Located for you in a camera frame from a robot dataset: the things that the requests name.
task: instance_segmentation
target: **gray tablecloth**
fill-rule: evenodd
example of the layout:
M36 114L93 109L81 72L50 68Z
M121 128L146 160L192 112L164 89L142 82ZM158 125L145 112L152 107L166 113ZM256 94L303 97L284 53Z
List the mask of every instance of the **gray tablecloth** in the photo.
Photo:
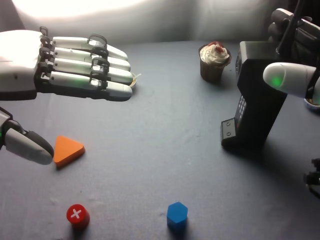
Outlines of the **gray tablecloth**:
M205 42L117 46L141 73L126 102L38 94L0 102L53 146L64 135L85 155L56 170L0 152L1 240L170 240L168 205L188 209L186 240L318 240L320 200L302 175L320 157L319 116L288 96L261 153L235 154L220 143L221 121L235 114L239 43L221 86L200 77ZM83 204L90 225L66 218Z

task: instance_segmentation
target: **orange triangular block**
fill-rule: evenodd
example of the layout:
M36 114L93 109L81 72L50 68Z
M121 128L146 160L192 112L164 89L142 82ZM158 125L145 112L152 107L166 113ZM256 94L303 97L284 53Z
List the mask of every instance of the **orange triangular block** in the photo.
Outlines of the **orange triangular block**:
M53 161L57 167L63 167L85 153L85 146L65 136L58 136L55 142Z

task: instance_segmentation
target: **cupcake wrapper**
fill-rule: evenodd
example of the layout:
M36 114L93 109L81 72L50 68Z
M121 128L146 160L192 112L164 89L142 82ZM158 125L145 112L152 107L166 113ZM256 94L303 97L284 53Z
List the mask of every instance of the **cupcake wrapper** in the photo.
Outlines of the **cupcake wrapper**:
M207 45L203 45L199 48L199 57L200 57L200 74L203 80L210 83L219 83L221 81L221 76L224 71L225 66L229 65L231 62L231 53L227 49L227 53L229 54L229 58L223 64L215 64L215 63L206 63L201 60L200 51Z

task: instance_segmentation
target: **blue hexagonal block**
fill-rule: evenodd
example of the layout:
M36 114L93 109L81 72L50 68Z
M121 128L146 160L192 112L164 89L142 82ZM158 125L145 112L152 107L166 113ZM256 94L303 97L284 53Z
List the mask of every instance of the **blue hexagonal block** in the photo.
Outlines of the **blue hexagonal block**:
M188 208L181 202L176 202L168 207L166 220L168 226L175 232L181 232L187 225Z

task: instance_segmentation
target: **white frosting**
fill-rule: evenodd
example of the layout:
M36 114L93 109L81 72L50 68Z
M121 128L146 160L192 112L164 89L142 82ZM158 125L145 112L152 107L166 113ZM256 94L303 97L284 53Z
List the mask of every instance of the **white frosting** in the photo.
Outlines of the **white frosting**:
M221 47L223 52L219 52L216 50L218 45L205 46L200 50L201 60L207 64L216 63L216 64L224 64L229 58L229 54L227 49Z

